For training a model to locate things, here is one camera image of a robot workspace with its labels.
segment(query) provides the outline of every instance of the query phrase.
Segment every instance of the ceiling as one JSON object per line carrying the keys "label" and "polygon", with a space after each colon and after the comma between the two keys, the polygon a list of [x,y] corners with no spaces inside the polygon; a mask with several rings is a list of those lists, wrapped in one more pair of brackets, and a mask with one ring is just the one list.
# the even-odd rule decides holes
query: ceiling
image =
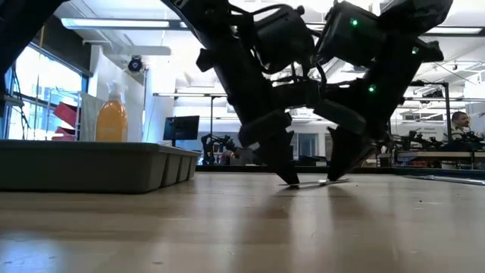
{"label": "ceiling", "polygon": [[[355,4],[369,0],[349,0]],[[386,5],[390,0],[380,1]],[[254,11],[264,6],[276,3],[305,6],[304,20],[306,22],[323,22],[325,12],[333,0],[230,0],[234,5],[248,11]],[[178,19],[178,16],[168,9],[160,0],[71,0],[65,2],[55,13],[58,17],[100,17],[100,18],[136,18],[136,19]],[[477,5],[477,0],[455,0],[452,10],[443,25],[480,27],[485,26],[485,5]],[[198,52],[202,47],[199,41],[187,31],[157,31],[157,30],[79,30],[78,33],[89,41],[106,41],[111,46],[168,46],[172,50],[173,59],[180,67],[177,88],[191,86],[215,86],[220,89],[214,71],[202,73],[195,65]],[[440,63],[423,64],[416,75],[416,79],[427,81],[450,82],[454,96],[462,94],[463,79],[473,75],[469,72],[485,70],[485,38],[449,38],[425,37],[425,41],[438,40],[445,55],[445,61]],[[359,74],[348,73],[352,67],[342,66],[332,73],[333,81],[352,79]],[[420,96],[414,89],[410,89],[407,96]]]}

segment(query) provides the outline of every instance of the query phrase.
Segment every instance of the window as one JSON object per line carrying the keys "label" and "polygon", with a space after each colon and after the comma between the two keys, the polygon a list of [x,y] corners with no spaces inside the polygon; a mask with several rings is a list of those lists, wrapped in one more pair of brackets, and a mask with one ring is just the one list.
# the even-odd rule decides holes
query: window
{"label": "window", "polygon": [[78,92],[86,91],[87,79],[31,47],[20,54],[16,72],[18,85],[13,87],[13,91],[15,96],[21,94],[23,98],[25,106],[22,109],[27,122],[22,121],[18,107],[11,108],[8,139],[51,140],[58,127],[73,129],[55,117],[53,112],[60,102],[77,106]]}

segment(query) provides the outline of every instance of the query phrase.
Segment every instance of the wooden table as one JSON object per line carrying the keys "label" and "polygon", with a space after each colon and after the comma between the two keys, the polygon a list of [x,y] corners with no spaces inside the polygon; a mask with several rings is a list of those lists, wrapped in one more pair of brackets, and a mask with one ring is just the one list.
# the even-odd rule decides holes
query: wooden table
{"label": "wooden table", "polygon": [[[302,181],[324,178],[302,175]],[[485,189],[197,174],[147,195],[0,193],[0,272],[481,272]]]}

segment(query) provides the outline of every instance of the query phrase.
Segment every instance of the plastic bottle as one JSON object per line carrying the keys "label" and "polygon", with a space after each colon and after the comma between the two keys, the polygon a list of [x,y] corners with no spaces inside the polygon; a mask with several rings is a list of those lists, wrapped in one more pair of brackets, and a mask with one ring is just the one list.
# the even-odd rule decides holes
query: plastic bottle
{"label": "plastic bottle", "polygon": [[128,115],[123,106],[119,83],[108,83],[108,101],[101,107],[96,122],[96,141],[126,142],[128,139]]}

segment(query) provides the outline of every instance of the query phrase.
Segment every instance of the person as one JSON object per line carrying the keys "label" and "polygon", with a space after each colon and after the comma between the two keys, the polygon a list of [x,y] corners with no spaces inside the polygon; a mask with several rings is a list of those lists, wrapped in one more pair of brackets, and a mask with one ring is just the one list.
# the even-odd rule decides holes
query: person
{"label": "person", "polygon": [[[457,111],[453,113],[452,116],[452,140],[460,140],[462,135],[467,133],[467,128],[469,130],[470,127],[470,117],[468,117],[467,113],[462,111]],[[449,142],[448,138],[448,130],[446,130],[443,134],[443,142]],[[463,168],[469,169],[471,168],[470,162],[442,162],[441,168],[450,170],[456,168]]]}

